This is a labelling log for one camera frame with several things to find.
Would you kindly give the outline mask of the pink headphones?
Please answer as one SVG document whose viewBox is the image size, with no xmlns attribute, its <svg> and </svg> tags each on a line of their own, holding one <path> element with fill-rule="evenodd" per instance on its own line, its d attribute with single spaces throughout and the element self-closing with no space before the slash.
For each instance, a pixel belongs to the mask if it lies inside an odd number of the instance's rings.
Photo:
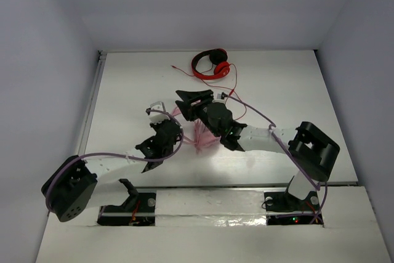
<svg viewBox="0 0 394 263">
<path fill-rule="evenodd" d="M 219 137 L 214 136 L 213 133 L 208 130 L 200 119 L 194 120 L 191 136 L 184 136 L 183 139 L 187 145 L 191 145 L 195 148 L 196 154 L 218 144 L 220 140 Z"/>
</svg>

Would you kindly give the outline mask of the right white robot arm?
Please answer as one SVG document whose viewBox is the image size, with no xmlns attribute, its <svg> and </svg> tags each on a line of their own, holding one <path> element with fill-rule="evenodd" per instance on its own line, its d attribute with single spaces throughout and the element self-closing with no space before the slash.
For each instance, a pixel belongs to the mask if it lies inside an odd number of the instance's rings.
<svg viewBox="0 0 394 263">
<path fill-rule="evenodd" d="M 293 129 L 278 129 L 274 122 L 267 128 L 239 123 L 225 106 L 222 94 L 215 99 L 211 90 L 177 90 L 176 105 L 187 121 L 200 120 L 231 151 L 282 153 L 298 172 L 285 191 L 265 195 L 265 208 L 271 212 L 308 209 L 320 185 L 326 185 L 340 152 L 339 145 L 313 123 L 303 121 Z"/>
</svg>

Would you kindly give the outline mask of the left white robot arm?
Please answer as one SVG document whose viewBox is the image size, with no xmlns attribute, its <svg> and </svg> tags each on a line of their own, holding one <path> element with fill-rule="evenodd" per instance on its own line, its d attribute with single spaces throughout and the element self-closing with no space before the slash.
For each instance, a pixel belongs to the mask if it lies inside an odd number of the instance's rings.
<svg viewBox="0 0 394 263">
<path fill-rule="evenodd" d="M 135 213 L 140 206 L 139 193 L 126 174 L 156 168 L 177 153 L 183 142 L 183 129 L 174 119 L 150 126 L 155 134 L 125 154 L 96 152 L 68 157 L 41 188 L 49 212 L 60 222 L 68 222 L 91 206 L 99 185 L 118 181 L 126 189 L 117 193 L 117 205 L 104 204 L 102 211 Z"/>
</svg>

